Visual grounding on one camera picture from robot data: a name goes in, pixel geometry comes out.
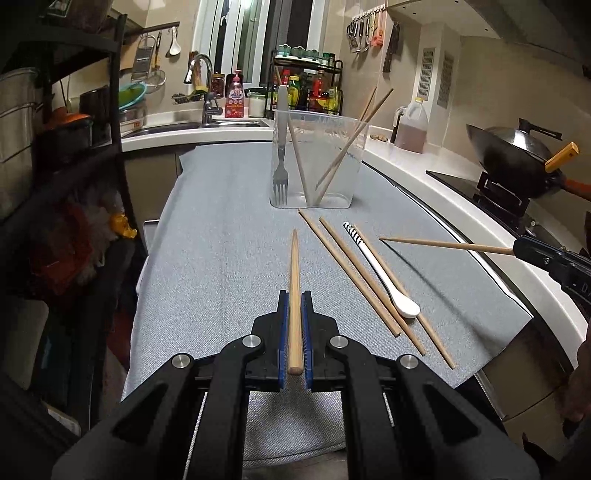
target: table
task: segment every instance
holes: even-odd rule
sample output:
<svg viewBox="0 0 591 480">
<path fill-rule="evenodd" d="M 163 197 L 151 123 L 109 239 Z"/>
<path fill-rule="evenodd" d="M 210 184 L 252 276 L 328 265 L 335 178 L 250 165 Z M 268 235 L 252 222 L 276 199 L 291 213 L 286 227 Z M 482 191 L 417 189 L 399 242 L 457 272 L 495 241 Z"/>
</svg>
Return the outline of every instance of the table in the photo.
<svg viewBox="0 0 591 480">
<path fill-rule="evenodd" d="M 317 312 L 334 317 L 341 334 L 373 354 L 418 354 L 393 337 L 296 210 L 269 203 L 269 142 L 200 145 L 181 158 L 183 173 L 164 208 L 139 292 L 124 395 L 178 352 L 217 353 L 277 308 L 288 289 L 291 231 L 298 229 L 301 289 Z M 421 205 L 362 165 L 351 207 L 309 209 L 345 240 L 344 220 L 363 230 L 421 306 L 457 368 L 451 370 L 418 322 L 422 360 L 455 387 L 486 365 L 530 320 L 466 251 L 400 244 L 379 235 L 453 241 Z M 280 393 L 251 393 L 246 467 L 285 463 L 343 446 L 338 393 L 310 394 L 301 378 Z"/>
</svg>

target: dish soap bottle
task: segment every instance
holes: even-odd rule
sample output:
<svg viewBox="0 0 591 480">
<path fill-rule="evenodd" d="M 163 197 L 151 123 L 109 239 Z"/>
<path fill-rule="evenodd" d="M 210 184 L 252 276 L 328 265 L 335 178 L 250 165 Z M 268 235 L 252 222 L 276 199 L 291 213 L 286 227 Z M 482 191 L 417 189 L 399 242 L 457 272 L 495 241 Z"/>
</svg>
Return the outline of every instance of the dish soap bottle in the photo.
<svg viewBox="0 0 591 480">
<path fill-rule="evenodd" d="M 238 75 L 234 75 L 232 88 L 226 98 L 226 118 L 242 118 L 244 116 L 244 90 Z"/>
</svg>

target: white jar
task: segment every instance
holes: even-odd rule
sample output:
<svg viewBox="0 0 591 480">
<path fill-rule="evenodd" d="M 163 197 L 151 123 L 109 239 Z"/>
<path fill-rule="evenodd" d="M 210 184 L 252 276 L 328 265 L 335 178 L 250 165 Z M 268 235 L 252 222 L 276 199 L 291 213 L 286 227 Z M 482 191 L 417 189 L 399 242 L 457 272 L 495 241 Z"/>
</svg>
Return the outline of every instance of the white jar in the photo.
<svg viewBox="0 0 591 480">
<path fill-rule="evenodd" d="M 261 93 L 248 94 L 248 116 L 251 118 L 263 118 L 265 116 L 265 96 Z"/>
</svg>

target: chopstick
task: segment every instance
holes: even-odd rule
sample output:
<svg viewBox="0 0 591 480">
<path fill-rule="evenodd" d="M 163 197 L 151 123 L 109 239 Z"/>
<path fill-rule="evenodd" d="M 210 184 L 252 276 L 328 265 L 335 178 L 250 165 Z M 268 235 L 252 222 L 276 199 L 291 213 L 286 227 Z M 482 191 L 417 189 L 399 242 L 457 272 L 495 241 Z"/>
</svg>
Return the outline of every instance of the chopstick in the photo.
<svg viewBox="0 0 591 480">
<path fill-rule="evenodd" d="M 380 288 L 380 286 L 378 285 L 378 282 L 369 275 L 369 272 L 365 269 L 363 264 L 355 256 L 355 254 L 353 253 L 351 248 L 343 241 L 343 239 L 341 237 L 339 237 L 339 234 L 335 231 L 335 229 L 332 228 L 332 226 L 326 220 L 324 220 L 322 217 L 320 217 L 320 223 L 322 223 L 322 225 L 324 225 L 324 228 L 326 228 L 326 230 L 328 231 L 330 236 L 333 239 L 335 239 L 335 242 L 337 243 L 337 245 L 345 253 L 345 255 L 348 257 L 348 259 L 351 260 L 351 263 L 355 266 L 357 271 L 361 274 L 363 279 L 368 283 L 370 288 L 374 291 L 374 293 L 380 299 L 380 301 L 384 304 L 384 306 L 388 309 L 388 311 L 390 312 L 390 315 L 392 315 L 392 317 L 394 317 L 394 319 L 398 323 L 398 326 L 404 331 L 404 333 L 406 333 L 406 335 L 408 336 L 410 341 L 413 343 L 413 345 L 417 348 L 417 350 L 420 352 L 420 354 L 425 355 L 427 353 L 427 351 L 425 350 L 425 347 L 423 346 L 421 341 L 415 336 L 413 331 L 408 327 L 406 321 L 400 316 L 400 314 L 398 313 L 398 311 L 396 310 L 396 308 L 394 307 L 394 305 L 390 301 L 390 298 L 388 297 L 387 293 L 385 291 L 383 291 L 383 289 Z"/>
<path fill-rule="evenodd" d="M 365 117 L 365 114 L 368 111 L 369 106 L 371 105 L 371 101 L 374 99 L 374 95 L 375 95 L 375 91 L 377 90 L 378 86 L 376 85 L 374 87 L 374 89 L 371 91 L 371 95 L 369 96 L 367 102 L 365 103 L 365 107 L 363 109 L 363 112 L 361 112 L 361 115 L 359 116 L 359 120 L 357 121 L 357 123 L 355 124 L 355 128 L 353 129 L 353 132 L 355 132 L 358 128 L 359 125 L 361 124 L 361 122 L 363 122 L 363 118 Z M 320 186 L 320 184 L 322 183 L 322 181 L 326 178 L 326 176 L 330 173 L 330 171 L 332 170 L 332 168 L 336 165 L 335 161 L 333 161 L 331 163 L 331 165 L 329 166 L 329 168 L 322 174 L 322 176 L 320 177 L 320 180 L 318 180 L 318 182 L 316 183 L 315 188 L 318 189 L 318 187 Z"/>
<path fill-rule="evenodd" d="M 341 150 L 339 152 L 339 154 L 336 156 L 336 158 L 330 164 L 330 167 L 328 168 L 328 170 L 330 171 L 331 168 L 333 168 L 333 166 L 334 166 L 334 168 L 332 169 L 332 171 L 330 172 L 329 176 L 327 177 L 326 184 L 324 185 L 324 188 L 322 189 L 322 191 L 320 192 L 320 194 L 317 196 L 316 201 L 314 201 L 314 205 L 319 205 L 320 204 L 320 202 L 322 201 L 322 198 L 324 197 L 324 194 L 326 193 L 326 190 L 328 190 L 328 188 L 330 186 L 330 182 L 335 177 L 335 175 L 336 175 L 336 173 L 337 173 L 337 171 L 338 171 L 338 169 L 340 167 L 341 162 L 343 161 L 345 155 L 347 154 L 347 150 L 353 144 L 353 142 L 358 137 L 358 135 L 361 133 L 361 130 L 363 130 L 366 127 L 365 124 L 371 121 L 371 119 L 374 117 L 374 115 L 377 113 L 377 111 L 380 109 L 380 107 L 388 99 L 388 97 L 390 96 L 390 93 L 392 93 L 393 91 L 394 91 L 394 89 L 393 88 L 390 88 L 390 90 L 388 91 L 388 93 L 386 93 L 386 95 L 384 95 L 384 97 L 378 102 L 378 104 L 374 107 L 374 109 L 371 110 L 371 113 L 365 119 L 365 122 L 362 122 L 361 125 L 359 126 L 359 128 L 357 128 L 357 130 L 355 130 L 355 132 L 353 133 L 353 135 L 351 135 L 349 137 L 349 141 L 345 144 L 345 146 L 343 147 L 343 150 Z"/>
<path fill-rule="evenodd" d="M 277 66 L 275 67 L 275 75 L 277 76 L 278 84 L 281 85 L 281 75 L 279 74 L 279 68 Z M 291 144 L 294 147 L 295 162 L 297 163 L 297 170 L 300 173 L 301 186 L 302 186 L 302 189 L 304 190 L 304 198 L 306 199 L 306 206 L 310 207 L 312 205 L 310 203 L 310 198 L 309 198 L 309 194 L 308 194 L 308 187 L 306 185 L 306 178 L 304 177 L 304 167 L 302 166 L 302 162 L 301 162 L 300 147 L 298 145 L 297 137 L 295 135 L 296 131 L 294 129 L 293 124 L 291 123 L 291 117 L 290 117 L 289 113 L 287 114 L 287 127 L 290 129 Z"/>
<path fill-rule="evenodd" d="M 394 286 L 397 289 L 399 289 L 404 295 L 409 297 L 408 292 L 404 288 L 404 285 L 400 282 L 399 279 L 396 278 L 396 275 L 394 275 L 392 270 L 390 270 L 390 267 L 384 261 L 384 259 L 380 256 L 378 251 L 373 247 L 372 244 L 369 243 L 367 237 L 361 232 L 361 230 L 359 230 L 357 225 L 353 225 L 353 228 L 355 228 L 355 231 L 357 232 L 357 234 L 359 235 L 361 240 L 363 240 L 363 243 L 367 246 L 369 251 L 374 254 L 375 259 L 382 266 L 382 268 L 386 272 L 386 275 L 388 276 L 390 281 L 394 284 Z M 427 332 L 427 335 L 429 335 L 429 338 L 434 343 L 434 345 L 437 347 L 437 350 L 439 350 L 439 353 L 441 353 L 441 356 L 447 362 L 449 367 L 451 369 L 454 369 L 456 367 L 456 363 L 453 361 L 452 357 L 450 356 L 450 354 L 447 352 L 445 346 L 443 345 L 443 342 L 441 341 L 441 339 L 437 335 L 437 332 L 435 330 L 433 330 L 433 327 L 431 327 L 431 324 L 429 324 L 429 321 L 425 318 L 425 315 L 423 315 L 422 312 L 417 315 L 417 320 L 423 326 L 423 328 Z"/>
<path fill-rule="evenodd" d="M 457 244 L 454 242 L 440 242 L 438 240 L 422 240 L 419 238 L 397 238 L 394 236 L 381 236 L 380 240 L 386 242 L 398 242 L 401 244 L 429 245 L 431 247 L 457 248 L 458 250 L 472 250 L 489 254 L 515 255 L 509 247 L 492 247 L 490 245 Z"/>
<path fill-rule="evenodd" d="M 390 314 L 386 310 L 386 307 L 384 307 L 384 305 L 382 305 L 382 303 L 380 301 L 378 301 L 377 297 L 372 294 L 373 292 L 369 289 L 369 287 L 365 283 L 363 283 L 363 280 L 359 277 L 359 275 L 357 273 L 355 273 L 355 270 L 353 270 L 353 268 L 347 263 L 347 260 L 345 259 L 343 254 L 340 253 L 334 247 L 334 245 L 332 245 L 328 241 L 328 239 L 324 236 L 324 234 L 318 228 L 318 226 L 315 225 L 312 222 L 312 220 L 301 209 L 298 209 L 298 213 L 306 221 L 308 226 L 316 234 L 316 236 L 318 237 L 320 242 L 322 242 L 322 244 L 330 252 L 330 254 L 333 256 L 333 258 L 336 260 L 336 262 L 340 265 L 340 267 L 349 276 L 349 278 L 355 284 L 355 286 L 361 292 L 361 294 L 367 299 L 369 304 L 373 307 L 375 312 L 382 319 L 382 321 L 384 322 L 386 327 L 388 327 L 390 332 L 392 332 L 392 334 L 394 336 L 400 335 L 400 329 L 398 328 L 396 323 L 392 320 L 392 317 L 390 316 Z"/>
<path fill-rule="evenodd" d="M 301 375 L 304 372 L 304 350 L 301 339 L 300 260 L 295 228 L 291 236 L 290 315 L 287 339 L 287 373 Z"/>
</svg>

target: fork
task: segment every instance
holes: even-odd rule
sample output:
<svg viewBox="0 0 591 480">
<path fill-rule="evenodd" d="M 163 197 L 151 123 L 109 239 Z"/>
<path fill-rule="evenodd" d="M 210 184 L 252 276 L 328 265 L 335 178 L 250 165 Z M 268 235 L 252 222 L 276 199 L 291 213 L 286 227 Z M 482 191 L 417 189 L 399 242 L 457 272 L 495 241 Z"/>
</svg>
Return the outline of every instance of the fork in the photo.
<svg viewBox="0 0 591 480">
<path fill-rule="evenodd" d="M 277 122 L 278 143 L 277 154 L 279 156 L 279 165 L 273 172 L 273 194 L 276 205 L 287 205 L 287 182 L 288 174 L 285 169 L 285 143 L 287 142 L 287 115 L 289 113 L 287 105 L 287 87 L 280 85 L 277 91 L 277 112 L 275 121 Z"/>
</svg>

